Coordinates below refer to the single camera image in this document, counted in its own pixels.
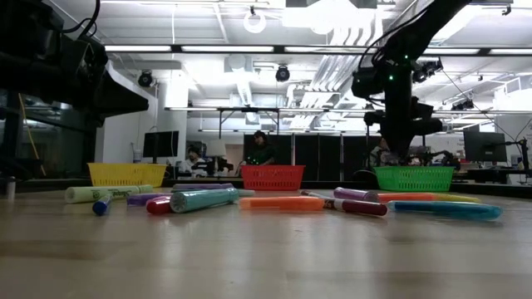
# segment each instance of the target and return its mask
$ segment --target plastic basket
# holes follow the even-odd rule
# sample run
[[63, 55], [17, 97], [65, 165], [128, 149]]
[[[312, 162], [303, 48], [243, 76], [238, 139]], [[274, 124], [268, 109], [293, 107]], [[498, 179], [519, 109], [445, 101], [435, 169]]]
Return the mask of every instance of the plastic basket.
[[295, 191], [301, 187], [305, 166], [242, 166], [244, 188], [249, 190]]
[[388, 166], [376, 167], [382, 190], [410, 192], [447, 192], [454, 167]]
[[165, 177], [166, 165], [87, 163], [93, 186], [126, 186], [150, 184], [160, 187]]

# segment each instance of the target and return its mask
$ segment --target green basket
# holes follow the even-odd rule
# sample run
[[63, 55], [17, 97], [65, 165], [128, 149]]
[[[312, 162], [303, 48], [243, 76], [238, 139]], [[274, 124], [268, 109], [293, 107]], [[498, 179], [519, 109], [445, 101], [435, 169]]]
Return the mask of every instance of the green basket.
[[382, 190], [410, 192], [447, 192], [454, 167], [387, 166], [376, 167]]

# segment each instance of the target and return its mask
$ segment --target yellow basket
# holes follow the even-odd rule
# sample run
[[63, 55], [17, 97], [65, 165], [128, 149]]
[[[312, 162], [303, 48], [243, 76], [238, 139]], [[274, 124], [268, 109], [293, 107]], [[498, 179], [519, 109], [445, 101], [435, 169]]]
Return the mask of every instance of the yellow basket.
[[93, 186], [128, 186], [150, 184], [160, 187], [166, 165], [131, 163], [87, 163]]

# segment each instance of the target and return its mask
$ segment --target red basket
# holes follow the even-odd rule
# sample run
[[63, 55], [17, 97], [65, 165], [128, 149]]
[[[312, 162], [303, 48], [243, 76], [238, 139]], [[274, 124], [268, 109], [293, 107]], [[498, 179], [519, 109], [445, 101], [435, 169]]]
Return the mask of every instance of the red basket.
[[242, 166], [244, 188], [249, 190], [299, 190], [304, 170], [304, 165], [245, 165]]

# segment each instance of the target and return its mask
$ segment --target red marker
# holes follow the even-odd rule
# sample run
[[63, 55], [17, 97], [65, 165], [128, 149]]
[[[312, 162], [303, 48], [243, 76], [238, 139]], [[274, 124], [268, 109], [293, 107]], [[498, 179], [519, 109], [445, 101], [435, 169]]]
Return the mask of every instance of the red marker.
[[150, 199], [146, 203], [146, 210], [154, 215], [172, 213], [170, 198], [171, 196], [161, 196], [155, 199]]
[[346, 213], [362, 213], [366, 215], [384, 216], [388, 212], [387, 206], [382, 203], [370, 203], [354, 199], [333, 199], [307, 190], [301, 191], [301, 194], [324, 199], [324, 208], [343, 211]]

